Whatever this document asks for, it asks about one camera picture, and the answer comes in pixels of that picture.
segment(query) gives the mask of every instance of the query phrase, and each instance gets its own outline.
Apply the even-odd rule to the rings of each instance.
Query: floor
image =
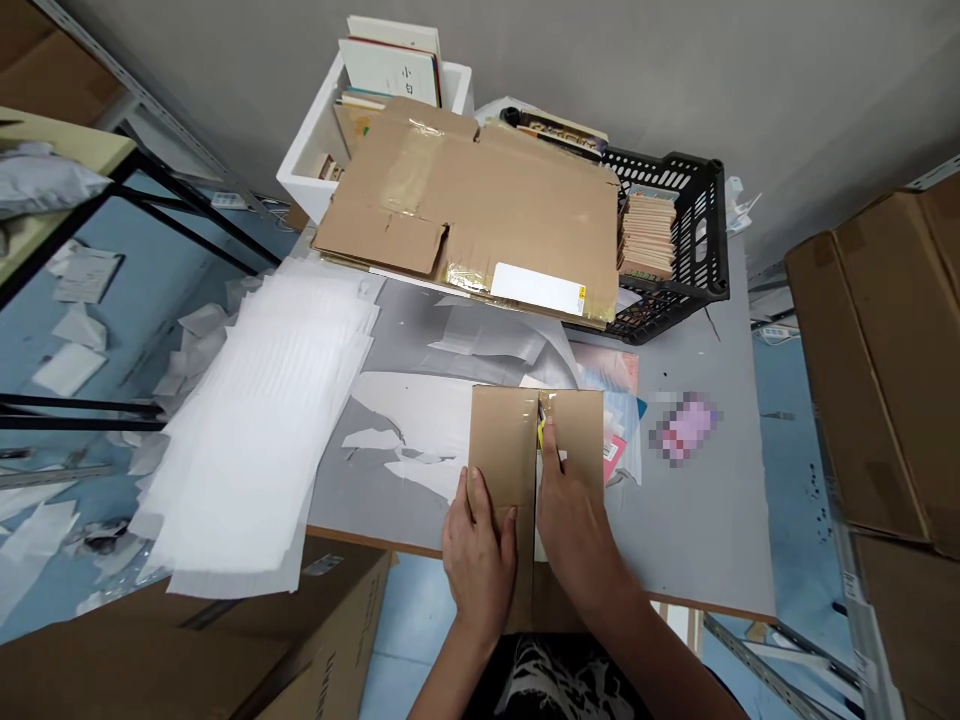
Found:
[[[830,604],[842,597],[799,341],[754,343],[770,539],[778,615],[852,666],[846,619]],[[439,560],[401,555],[390,571],[374,643],[361,720],[406,717],[435,661],[456,607]],[[721,621],[741,637],[749,622]],[[793,712],[707,633],[704,663],[731,688],[754,720],[792,720]],[[771,662],[796,687],[833,707],[839,696],[802,668]]]

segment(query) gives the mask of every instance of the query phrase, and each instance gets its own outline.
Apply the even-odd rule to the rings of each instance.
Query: gray table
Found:
[[[295,253],[306,252],[301,238]],[[645,587],[662,598],[744,616],[774,617],[760,417],[747,313],[743,243],[729,247],[731,299],[710,306],[650,343],[634,348],[589,333],[572,340],[640,357],[642,484],[621,482],[606,505],[621,551]],[[387,280],[365,371],[443,374],[517,385],[513,358],[457,356],[427,347],[443,336],[441,294]],[[682,467],[650,447],[649,431],[673,409],[671,395],[705,393],[723,413],[717,429]],[[354,400],[347,404],[317,471],[310,531],[439,556],[446,501],[383,467],[392,451],[352,453],[346,435],[391,425]]]

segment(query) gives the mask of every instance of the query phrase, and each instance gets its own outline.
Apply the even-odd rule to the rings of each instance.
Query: black table frame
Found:
[[[154,180],[175,198],[160,197],[140,192],[124,186],[136,172]],[[13,274],[0,285],[0,311],[16,297],[24,286],[40,272],[47,261],[64,243],[72,238],[110,198],[123,198],[134,207],[142,210],[158,222],[177,231],[191,242],[230,263],[247,275],[256,275],[257,271],[229,252],[214,245],[197,232],[186,227],[160,208],[198,215],[210,220],[244,247],[253,251],[273,267],[280,264],[280,258],[264,248],[247,233],[227,220],[210,205],[210,201],[189,185],[177,180],[163,163],[149,154],[135,148],[124,158],[117,169],[110,173],[113,182],[97,197],[75,208],[50,236],[36,248]],[[30,408],[61,408],[76,410],[114,411],[132,415],[130,419],[57,417],[32,410]],[[134,430],[152,432],[163,428],[165,423],[157,419],[161,408],[153,403],[105,402],[99,400],[75,400],[72,398],[46,398],[33,395],[0,393],[0,430],[77,430],[107,431]]]

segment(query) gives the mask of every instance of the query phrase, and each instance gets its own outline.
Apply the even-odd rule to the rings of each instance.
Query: book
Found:
[[[347,18],[347,29],[353,38],[374,40],[386,45],[420,50],[433,55],[436,60],[434,73],[437,84],[437,107],[444,106],[443,92],[440,89],[443,59],[440,57],[440,33],[436,28],[350,15]]]
[[[431,53],[352,37],[340,40],[340,53],[351,85],[440,107],[437,59]]]

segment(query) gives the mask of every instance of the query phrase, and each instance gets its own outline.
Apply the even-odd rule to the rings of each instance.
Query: white label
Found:
[[[490,294],[582,316],[587,288],[535,270],[497,263]]]
[[[864,687],[870,690],[877,689],[877,664],[870,658],[862,655],[858,650],[853,651],[857,666],[857,678]]]
[[[859,605],[867,604],[867,600],[863,596],[863,590],[860,588],[860,578],[853,573],[845,572],[843,574],[843,594]]]
[[[339,555],[331,555],[327,553],[319,560],[310,563],[303,569],[304,575],[312,575],[313,577],[319,577],[321,575],[326,575],[328,572],[333,570],[337,565],[343,562],[343,558]]]

